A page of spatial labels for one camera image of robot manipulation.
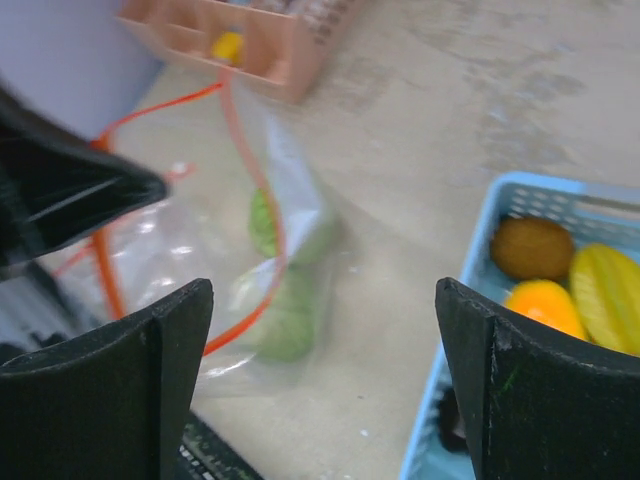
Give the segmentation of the green cabbage back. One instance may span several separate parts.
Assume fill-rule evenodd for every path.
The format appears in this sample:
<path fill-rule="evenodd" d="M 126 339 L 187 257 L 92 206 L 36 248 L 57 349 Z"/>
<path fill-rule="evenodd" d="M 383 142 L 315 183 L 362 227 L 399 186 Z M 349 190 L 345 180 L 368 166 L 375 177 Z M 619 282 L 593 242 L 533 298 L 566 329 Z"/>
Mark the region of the green cabbage back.
<path fill-rule="evenodd" d="M 328 254 L 337 236 L 337 218 L 331 209 L 286 202 L 281 213 L 286 254 L 292 264 L 313 264 Z M 251 199 L 248 230 L 259 253 L 267 258 L 277 255 L 276 225 L 261 189 Z"/>

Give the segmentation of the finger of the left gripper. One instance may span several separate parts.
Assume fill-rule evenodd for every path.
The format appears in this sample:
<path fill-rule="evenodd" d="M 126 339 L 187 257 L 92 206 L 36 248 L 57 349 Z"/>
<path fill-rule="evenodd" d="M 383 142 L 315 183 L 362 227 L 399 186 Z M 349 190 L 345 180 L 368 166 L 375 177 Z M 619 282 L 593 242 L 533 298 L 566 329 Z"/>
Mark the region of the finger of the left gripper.
<path fill-rule="evenodd" d="M 168 195 L 156 173 L 100 151 L 1 91 L 1 262 L 86 238 Z"/>

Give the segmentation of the pink desk organizer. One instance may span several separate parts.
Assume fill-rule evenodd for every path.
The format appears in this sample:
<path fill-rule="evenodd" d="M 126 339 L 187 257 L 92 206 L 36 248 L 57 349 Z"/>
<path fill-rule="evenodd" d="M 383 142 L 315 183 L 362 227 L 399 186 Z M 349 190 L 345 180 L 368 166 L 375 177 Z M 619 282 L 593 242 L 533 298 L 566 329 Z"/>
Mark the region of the pink desk organizer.
<path fill-rule="evenodd" d="M 168 63 L 217 75 L 230 69 L 255 91 L 299 102 L 363 7 L 361 1 L 127 1 L 117 18 Z M 225 31 L 244 37 L 242 61 L 210 57 Z"/>

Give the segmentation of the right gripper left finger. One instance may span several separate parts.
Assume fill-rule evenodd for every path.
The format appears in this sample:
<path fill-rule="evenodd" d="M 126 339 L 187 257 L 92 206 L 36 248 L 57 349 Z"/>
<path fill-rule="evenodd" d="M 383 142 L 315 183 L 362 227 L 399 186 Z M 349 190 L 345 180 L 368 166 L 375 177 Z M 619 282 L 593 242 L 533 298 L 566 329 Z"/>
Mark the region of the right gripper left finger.
<path fill-rule="evenodd" d="M 2 478 L 173 478 L 213 305 L 196 279 L 2 365 Z"/>

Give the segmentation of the blue plastic basket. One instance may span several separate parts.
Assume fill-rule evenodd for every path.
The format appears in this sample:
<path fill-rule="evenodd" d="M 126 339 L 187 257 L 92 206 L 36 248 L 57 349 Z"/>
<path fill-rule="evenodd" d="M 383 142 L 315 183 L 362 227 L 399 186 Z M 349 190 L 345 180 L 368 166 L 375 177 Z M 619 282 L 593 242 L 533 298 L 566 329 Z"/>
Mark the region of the blue plastic basket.
<path fill-rule="evenodd" d="M 639 192 L 529 172 L 490 186 L 462 272 L 438 281 L 441 333 L 404 479 L 635 479 L 639 360 L 507 310 L 489 244 L 509 215 L 550 219 L 578 245 L 639 255 Z"/>

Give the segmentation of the brown kiwi fruit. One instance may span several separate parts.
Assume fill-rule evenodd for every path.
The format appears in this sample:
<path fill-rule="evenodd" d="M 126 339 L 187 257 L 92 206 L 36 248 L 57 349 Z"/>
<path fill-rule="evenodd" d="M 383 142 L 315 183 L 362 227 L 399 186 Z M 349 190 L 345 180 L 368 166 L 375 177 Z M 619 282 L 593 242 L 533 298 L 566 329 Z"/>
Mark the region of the brown kiwi fruit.
<path fill-rule="evenodd" d="M 489 252 L 495 265 L 515 280 L 563 280 L 569 273 L 575 247 L 563 226 L 539 217 L 504 218 Z"/>

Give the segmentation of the yellow block in organizer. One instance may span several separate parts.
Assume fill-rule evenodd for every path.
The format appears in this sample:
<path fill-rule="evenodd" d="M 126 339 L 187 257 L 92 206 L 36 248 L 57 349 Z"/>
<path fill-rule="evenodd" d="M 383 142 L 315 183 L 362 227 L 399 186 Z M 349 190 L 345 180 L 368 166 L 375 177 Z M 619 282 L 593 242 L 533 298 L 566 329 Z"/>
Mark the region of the yellow block in organizer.
<path fill-rule="evenodd" d="M 213 42 L 210 57 L 226 65 L 238 66 L 242 61 L 243 45 L 241 33 L 225 31 Z"/>

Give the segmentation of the clear orange zip bag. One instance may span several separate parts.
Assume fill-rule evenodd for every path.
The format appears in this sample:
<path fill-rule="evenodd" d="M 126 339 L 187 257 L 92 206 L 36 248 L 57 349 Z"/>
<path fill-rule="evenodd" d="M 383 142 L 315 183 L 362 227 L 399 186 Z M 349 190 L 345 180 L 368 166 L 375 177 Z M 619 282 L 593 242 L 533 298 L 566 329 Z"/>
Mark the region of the clear orange zip bag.
<path fill-rule="evenodd" d="M 113 307 L 150 305 L 195 278 L 212 282 L 214 307 L 196 382 L 200 396 L 265 395 L 298 383 L 324 340 L 339 219 L 295 139 L 262 99 L 231 73 L 193 93 L 149 106 L 112 123 L 109 149 L 160 171 L 164 200 L 108 224 L 100 246 L 79 242 L 56 258 L 54 275 L 78 291 L 101 321 Z M 251 241 L 251 199 L 264 191 L 276 225 L 277 255 Z M 281 207 L 327 206 L 337 218 L 328 254 L 292 264 Z M 308 270 L 318 295 L 315 343 L 298 361 L 263 361 L 236 339 L 270 305 L 290 268 Z"/>

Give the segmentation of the yellow starfruit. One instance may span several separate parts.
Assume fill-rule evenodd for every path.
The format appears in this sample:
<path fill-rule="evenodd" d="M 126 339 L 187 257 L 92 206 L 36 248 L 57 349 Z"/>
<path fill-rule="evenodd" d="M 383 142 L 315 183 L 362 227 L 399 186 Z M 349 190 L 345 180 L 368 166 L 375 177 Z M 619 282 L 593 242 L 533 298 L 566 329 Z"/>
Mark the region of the yellow starfruit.
<path fill-rule="evenodd" d="M 581 248 L 571 263 L 569 286 L 584 328 L 595 343 L 639 354 L 639 265 L 601 243 Z"/>

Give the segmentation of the orange fruit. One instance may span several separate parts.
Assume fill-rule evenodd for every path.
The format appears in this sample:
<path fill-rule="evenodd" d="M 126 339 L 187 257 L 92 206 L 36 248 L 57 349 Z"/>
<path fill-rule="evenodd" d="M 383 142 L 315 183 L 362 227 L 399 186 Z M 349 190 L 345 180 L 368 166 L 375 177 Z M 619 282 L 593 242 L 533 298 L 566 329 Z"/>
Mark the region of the orange fruit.
<path fill-rule="evenodd" d="M 504 306 L 572 337 L 587 341 L 587 333 L 569 293 L 550 280 L 528 280 L 517 284 Z"/>

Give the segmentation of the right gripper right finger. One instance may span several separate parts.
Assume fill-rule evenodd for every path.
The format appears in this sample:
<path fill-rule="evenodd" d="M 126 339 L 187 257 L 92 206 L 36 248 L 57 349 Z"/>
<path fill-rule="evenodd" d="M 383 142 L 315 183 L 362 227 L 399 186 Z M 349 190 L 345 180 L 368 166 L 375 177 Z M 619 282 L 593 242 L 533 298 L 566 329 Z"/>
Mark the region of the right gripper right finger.
<path fill-rule="evenodd" d="M 437 282 L 435 308 L 476 478 L 638 478 L 638 358 L 453 278 Z"/>

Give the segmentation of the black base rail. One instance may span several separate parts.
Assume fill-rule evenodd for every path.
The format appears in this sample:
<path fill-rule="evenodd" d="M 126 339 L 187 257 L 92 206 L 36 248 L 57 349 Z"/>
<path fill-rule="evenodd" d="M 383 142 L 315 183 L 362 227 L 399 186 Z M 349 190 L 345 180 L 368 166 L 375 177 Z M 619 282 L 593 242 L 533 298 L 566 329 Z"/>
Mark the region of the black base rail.
<path fill-rule="evenodd" d="M 263 480 L 224 439 L 189 412 L 179 446 L 176 480 Z"/>

